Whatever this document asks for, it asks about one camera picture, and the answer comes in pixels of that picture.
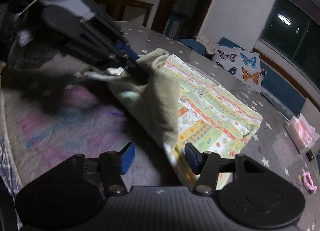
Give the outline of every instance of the window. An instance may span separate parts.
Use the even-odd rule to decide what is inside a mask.
[[[261,37],[320,87],[320,25],[289,0],[276,0]]]

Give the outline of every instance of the wooden table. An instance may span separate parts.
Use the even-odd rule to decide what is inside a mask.
[[[143,26],[147,26],[153,4],[138,0],[95,0],[99,4],[107,4],[106,12],[115,21],[123,21],[124,10],[126,6],[133,6],[146,9],[147,12],[143,19]]]

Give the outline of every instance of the folded blanket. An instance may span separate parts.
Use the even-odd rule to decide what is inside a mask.
[[[222,86],[190,68],[177,56],[157,49],[137,62],[150,73],[139,85],[128,73],[108,87],[147,133],[164,147],[178,178],[193,186],[197,180],[186,162],[184,145],[234,158],[259,129],[262,116]],[[228,181],[219,175],[217,189]]]

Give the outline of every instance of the colorful patterned cloth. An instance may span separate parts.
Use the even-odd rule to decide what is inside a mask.
[[[200,152],[234,158],[259,129],[262,116],[175,55],[169,56],[163,69],[180,80],[178,140],[164,147],[180,181],[193,186],[197,176],[183,156],[184,145],[190,142]],[[223,188],[229,175],[219,174],[217,189]]]

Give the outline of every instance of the pink cloth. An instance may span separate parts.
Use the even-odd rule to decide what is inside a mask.
[[[317,186],[313,185],[310,172],[306,171],[304,174],[302,174],[302,181],[306,190],[309,191],[311,194],[315,193],[316,190],[318,189]]]

